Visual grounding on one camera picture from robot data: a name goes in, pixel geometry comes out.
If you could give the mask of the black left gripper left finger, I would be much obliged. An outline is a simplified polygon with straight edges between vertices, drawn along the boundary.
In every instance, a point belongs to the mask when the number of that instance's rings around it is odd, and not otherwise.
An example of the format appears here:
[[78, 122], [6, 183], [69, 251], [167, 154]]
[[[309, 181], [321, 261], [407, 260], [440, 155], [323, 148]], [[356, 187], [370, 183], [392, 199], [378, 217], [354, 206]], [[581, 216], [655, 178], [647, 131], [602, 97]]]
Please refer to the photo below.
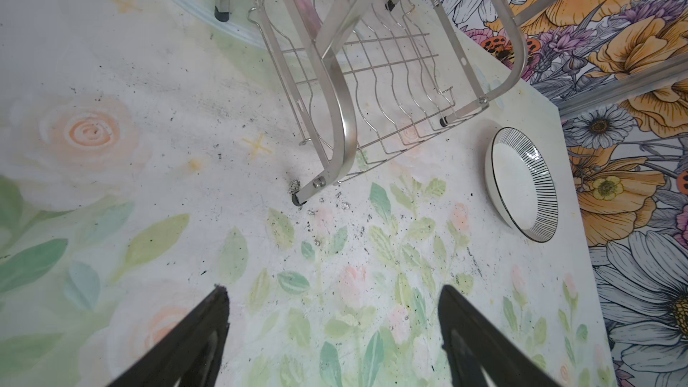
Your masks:
[[200, 386], [217, 381], [230, 329], [230, 299], [218, 285], [113, 386]]

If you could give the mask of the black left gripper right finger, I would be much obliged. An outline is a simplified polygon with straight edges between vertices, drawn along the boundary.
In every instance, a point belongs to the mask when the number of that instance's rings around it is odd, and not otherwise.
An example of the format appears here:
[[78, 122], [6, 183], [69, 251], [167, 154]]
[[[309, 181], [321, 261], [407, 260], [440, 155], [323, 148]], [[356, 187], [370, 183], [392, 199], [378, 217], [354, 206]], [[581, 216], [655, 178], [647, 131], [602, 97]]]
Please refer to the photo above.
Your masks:
[[557, 385], [451, 285], [441, 290], [438, 317], [452, 385]]

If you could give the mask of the white plate black striped rim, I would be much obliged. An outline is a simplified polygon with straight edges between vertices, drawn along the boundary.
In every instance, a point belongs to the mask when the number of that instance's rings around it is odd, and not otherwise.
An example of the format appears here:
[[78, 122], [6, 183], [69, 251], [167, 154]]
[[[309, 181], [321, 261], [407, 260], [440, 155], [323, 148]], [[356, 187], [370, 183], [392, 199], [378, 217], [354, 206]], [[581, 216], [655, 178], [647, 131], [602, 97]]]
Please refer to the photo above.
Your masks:
[[490, 200], [503, 221], [536, 243], [550, 241], [558, 226], [555, 182], [546, 161], [524, 132], [503, 127], [485, 157]]

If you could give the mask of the silver metal dish rack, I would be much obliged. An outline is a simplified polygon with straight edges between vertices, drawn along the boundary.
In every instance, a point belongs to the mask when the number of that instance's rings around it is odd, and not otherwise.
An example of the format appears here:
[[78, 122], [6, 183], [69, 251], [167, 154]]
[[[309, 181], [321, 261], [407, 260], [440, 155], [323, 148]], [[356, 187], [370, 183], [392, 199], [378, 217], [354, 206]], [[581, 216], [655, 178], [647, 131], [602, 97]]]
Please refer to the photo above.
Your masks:
[[[556, 0], [519, 12], [484, 0], [503, 25], [512, 65], [484, 89], [441, 0], [249, 0], [305, 143], [322, 171], [291, 193], [303, 205], [460, 125], [510, 91], [532, 52], [523, 24]], [[215, 0], [225, 23], [232, 0]]]

